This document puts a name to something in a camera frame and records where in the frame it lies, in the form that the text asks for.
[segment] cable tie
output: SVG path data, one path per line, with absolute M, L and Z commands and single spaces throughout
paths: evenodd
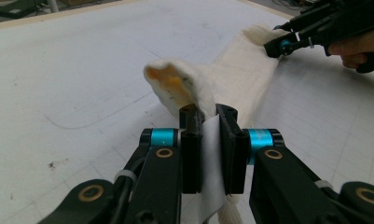
M 118 179 L 120 176 L 127 176 L 128 178 L 130 178 L 130 179 L 133 181 L 133 185 L 137 182 L 137 176 L 134 174 L 134 172 L 132 172 L 132 171 L 130 171 L 130 170 L 120 170 L 120 171 L 115 175 L 115 181 L 117 181 L 117 179 Z
M 333 189 L 334 187 L 326 180 L 317 180 L 314 182 L 314 184 L 319 188 L 319 189 L 323 189 L 323 188 L 330 188 L 330 189 Z
M 309 43 L 311 44 L 311 49 L 314 49 L 314 44 L 312 43 L 312 38 L 309 36 Z

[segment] white surface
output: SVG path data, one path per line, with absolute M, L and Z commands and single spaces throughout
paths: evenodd
M 219 116 L 207 119 L 201 127 L 201 194 L 199 223 L 211 218 L 225 203 L 226 194 L 221 172 L 221 138 Z
M 144 128 L 177 127 L 145 64 L 209 63 L 241 29 L 284 21 L 232 0 L 148 0 L 0 30 L 0 223 L 37 222 L 78 183 L 112 180 Z M 336 190 L 374 184 L 374 73 L 302 49 L 281 61 L 259 110 L 256 127 L 279 129 Z M 246 223 L 251 175 L 239 204 Z

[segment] white fabric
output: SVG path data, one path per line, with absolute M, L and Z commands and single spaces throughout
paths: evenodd
M 226 202 L 221 170 L 221 139 L 219 116 L 207 119 L 201 132 L 201 194 L 199 222 L 212 217 Z
M 262 46 L 285 34 L 265 25 L 255 25 L 235 36 L 210 64 L 158 60 L 145 67 L 145 79 L 175 117 L 182 106 L 195 104 L 209 119 L 215 116 L 215 103 L 219 103 L 239 111 L 241 128 L 252 128 L 254 112 L 279 62 L 269 58 Z M 218 213 L 220 223 L 242 223 L 236 203 L 236 197 L 228 196 Z

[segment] blue ring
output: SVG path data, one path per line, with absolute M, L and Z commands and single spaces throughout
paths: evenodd
M 254 165 L 256 161 L 256 153 L 262 147 L 273 147 L 273 138 L 268 129 L 248 129 L 251 142 L 251 157 L 249 165 Z
M 282 49 L 283 47 L 287 47 L 287 46 L 290 46 L 291 45 L 291 42 L 289 40 L 283 40 L 282 42 L 280 42 L 280 49 Z
M 174 146 L 174 129 L 152 129 L 151 133 L 151 146 Z

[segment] robotic arm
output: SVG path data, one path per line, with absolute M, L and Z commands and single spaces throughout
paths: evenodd
M 258 224 L 374 224 L 374 186 L 330 188 L 284 144 L 277 130 L 240 129 L 237 111 L 217 105 L 227 194 L 243 193 L 254 164 L 250 207 Z M 180 109 L 180 129 L 145 129 L 114 184 L 90 180 L 70 191 L 40 224 L 180 223 L 181 193 L 201 191 L 201 124 L 194 105 Z
M 294 50 L 322 45 L 329 56 L 330 44 L 374 29 L 374 0 L 320 0 L 290 22 L 275 29 L 289 31 L 264 45 L 269 57 L 289 55 Z M 374 52 L 358 73 L 374 71 Z

